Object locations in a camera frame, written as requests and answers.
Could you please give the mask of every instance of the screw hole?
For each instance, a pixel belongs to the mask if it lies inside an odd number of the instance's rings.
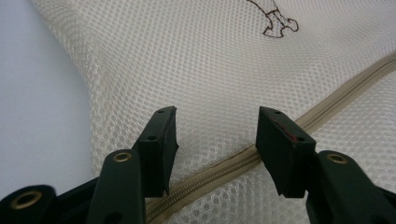
[[[132,158],[131,153],[121,152],[113,157],[113,161],[122,162],[122,161],[128,161],[131,158]]]
[[[15,210],[29,207],[38,202],[42,195],[40,191],[35,189],[24,192],[11,202],[10,207]]]
[[[333,161],[335,163],[340,163],[340,164],[347,164],[347,159],[343,157],[342,155],[338,155],[335,153],[331,153],[327,155],[327,159],[330,161]]]
[[[376,216],[376,215],[371,216],[371,221],[374,224],[389,224],[390,223],[383,217]]]
[[[122,214],[119,212],[114,212],[111,214],[108,214],[105,217],[104,224],[118,224],[122,221]]]
[[[150,140],[150,141],[154,141],[154,140],[156,140],[156,139],[157,139],[156,136],[149,136],[149,137],[148,137],[148,140]]]

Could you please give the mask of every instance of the zipper teeth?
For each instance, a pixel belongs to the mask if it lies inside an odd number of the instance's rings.
[[[307,133],[314,132],[317,126],[322,124],[321,122],[324,121],[324,119],[331,118],[332,116],[337,114],[339,110],[342,109],[339,107],[343,107],[351,100],[355,99],[354,97],[357,97],[355,95],[358,95],[360,91],[367,90],[368,87],[371,86],[370,84],[372,84],[372,82],[377,81],[378,79],[383,77],[384,74],[388,74],[390,73],[390,71],[394,71],[394,70],[396,70],[396,53],[389,55],[387,58],[381,60],[378,63],[375,63],[374,65],[363,71],[361,74],[355,76],[354,78],[348,81],[350,83],[346,82],[344,84],[346,85],[346,87],[343,85],[338,90],[341,93],[338,93],[338,95],[335,94],[329,96],[322,103],[320,103],[319,105],[315,106],[313,109],[305,113],[295,122],[299,126],[301,126]],[[212,181],[220,181],[221,179],[224,178],[224,176],[230,176],[233,174],[233,172],[248,167],[249,165],[250,168],[254,167],[251,166],[251,163],[253,163],[254,161],[260,161],[261,160],[260,155],[257,153],[257,150],[251,150],[251,151],[247,151],[247,150],[245,150],[245,153],[241,153],[241,155],[238,154],[216,165],[216,166],[221,166],[223,163],[226,162],[229,163],[224,165],[223,167],[220,167],[218,170],[216,170],[216,168],[213,171],[210,170],[210,168],[203,170],[199,174],[205,172],[207,172],[207,174],[204,174],[196,178],[191,177],[186,181],[184,181],[183,183],[181,183],[180,184],[181,187],[174,187],[175,191],[171,192],[169,196],[148,203],[147,223],[150,222],[157,223],[166,220],[173,213],[175,213],[175,211],[170,212],[170,214],[165,214],[166,217],[160,217],[163,213],[167,213],[168,209],[171,209],[173,205],[177,205],[177,209],[180,210],[182,208],[182,206],[180,205],[181,203],[183,205],[187,205],[193,202],[195,199],[192,198],[192,194],[196,190],[199,191],[200,189],[203,189],[205,185],[208,185]],[[220,185],[215,186],[214,188],[212,186],[210,190],[213,190],[219,186]]]
[[[177,189],[176,191],[169,194],[169,196],[166,197],[165,200],[161,201],[160,203],[156,204],[148,210],[148,222],[158,216],[164,209],[177,202],[179,199],[185,197],[186,195],[189,195],[191,192],[197,190],[198,188],[201,188],[202,186],[206,185],[214,179],[227,175],[255,160],[258,160],[259,158],[259,154],[253,152],[240,161],[227,165],[220,170],[214,171],[207,175],[203,175],[196,180],[190,182],[189,184],[184,185],[180,189]]]

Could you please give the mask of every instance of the zipper tape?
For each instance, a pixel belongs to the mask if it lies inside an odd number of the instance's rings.
[[[396,70],[396,52],[354,76],[296,120],[307,133],[313,133],[348,104],[373,86],[379,79]],[[262,162],[254,146],[204,169],[170,189],[169,196],[146,204],[147,223],[162,223],[184,206],[228,183]]]

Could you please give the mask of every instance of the white surface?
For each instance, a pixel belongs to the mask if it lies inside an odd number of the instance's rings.
[[[92,178],[89,94],[30,1],[0,1],[0,199]]]

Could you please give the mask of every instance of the brown embroidery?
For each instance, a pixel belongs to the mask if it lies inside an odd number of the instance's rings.
[[[262,13],[264,13],[265,17],[269,21],[269,25],[265,28],[263,35],[273,37],[273,38],[282,38],[284,36],[283,31],[285,29],[289,29],[293,32],[299,30],[299,26],[297,21],[290,18],[285,18],[279,11],[274,0],[269,0],[268,6],[263,8],[257,2],[258,0],[247,0],[249,3],[256,6]]]

